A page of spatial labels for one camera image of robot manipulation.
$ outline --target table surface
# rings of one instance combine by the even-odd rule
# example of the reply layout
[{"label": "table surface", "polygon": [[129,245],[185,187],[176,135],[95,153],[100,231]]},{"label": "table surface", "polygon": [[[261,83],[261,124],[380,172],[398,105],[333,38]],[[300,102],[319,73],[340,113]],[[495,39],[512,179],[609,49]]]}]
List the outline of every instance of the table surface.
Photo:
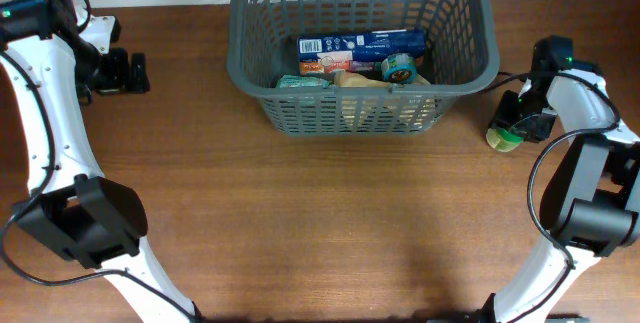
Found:
[{"label": "table surface", "polygon": [[[640,0],[492,0],[502,70],[530,67],[536,40],[574,38],[640,131]],[[83,108],[106,176],[134,188],[149,241],[202,312],[251,319],[408,317],[474,310],[505,286],[538,234],[526,181],[542,145],[498,153],[484,139],[501,91],[466,97],[413,137],[290,138],[225,72],[228,6],[104,9],[120,46],[147,56],[151,92]],[[518,84],[512,89],[519,90]],[[559,125],[554,135],[561,132]],[[13,92],[0,84],[0,218],[26,197],[27,153]],[[566,146],[542,167],[544,190]],[[85,271],[12,230],[26,270]],[[640,248],[589,270],[554,312],[637,322]],[[104,280],[65,288],[0,266],[0,321],[136,322]]]}]

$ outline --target gray plastic basket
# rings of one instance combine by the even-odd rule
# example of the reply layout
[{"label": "gray plastic basket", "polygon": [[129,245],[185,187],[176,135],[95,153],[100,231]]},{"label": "gray plastic basket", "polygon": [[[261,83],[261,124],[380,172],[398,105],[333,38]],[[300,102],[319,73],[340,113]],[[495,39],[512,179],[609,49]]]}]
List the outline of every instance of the gray plastic basket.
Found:
[{"label": "gray plastic basket", "polygon": [[[426,32],[418,72],[432,85],[273,88],[299,75],[301,34],[404,28]],[[229,75],[290,135],[423,132],[499,65],[489,0],[231,0]]]}]

